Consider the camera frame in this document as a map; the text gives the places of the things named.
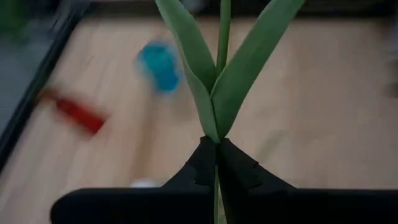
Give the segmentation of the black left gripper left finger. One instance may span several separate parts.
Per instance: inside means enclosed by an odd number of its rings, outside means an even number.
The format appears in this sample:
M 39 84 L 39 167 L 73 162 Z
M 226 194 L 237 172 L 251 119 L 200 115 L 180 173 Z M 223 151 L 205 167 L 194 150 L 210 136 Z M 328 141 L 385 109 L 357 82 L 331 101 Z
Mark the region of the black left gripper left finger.
M 86 188 L 60 197 L 52 223 L 213 223 L 216 144 L 200 139 L 184 166 L 163 186 Z

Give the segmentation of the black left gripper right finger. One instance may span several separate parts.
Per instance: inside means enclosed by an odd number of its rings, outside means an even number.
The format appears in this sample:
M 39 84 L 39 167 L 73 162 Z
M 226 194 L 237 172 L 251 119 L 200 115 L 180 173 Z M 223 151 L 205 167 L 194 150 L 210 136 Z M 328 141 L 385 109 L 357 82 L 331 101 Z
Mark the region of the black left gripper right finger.
M 229 139 L 217 159 L 228 223 L 397 223 L 396 190 L 297 188 Z

